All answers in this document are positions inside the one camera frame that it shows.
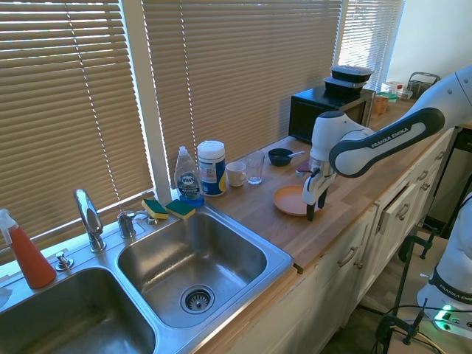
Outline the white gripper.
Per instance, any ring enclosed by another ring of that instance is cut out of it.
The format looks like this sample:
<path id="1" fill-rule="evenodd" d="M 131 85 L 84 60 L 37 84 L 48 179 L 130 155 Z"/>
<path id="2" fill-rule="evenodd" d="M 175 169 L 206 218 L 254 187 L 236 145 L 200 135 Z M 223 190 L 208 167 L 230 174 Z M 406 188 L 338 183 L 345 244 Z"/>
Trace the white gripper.
<path id="1" fill-rule="evenodd" d="M 305 181 L 302 190 L 302 201 L 306 203 L 306 217 L 308 221 L 313 221 L 315 206 L 323 209 L 327 197 L 328 188 L 336 177 L 335 173 L 325 175 L 320 170 L 314 170 Z"/>

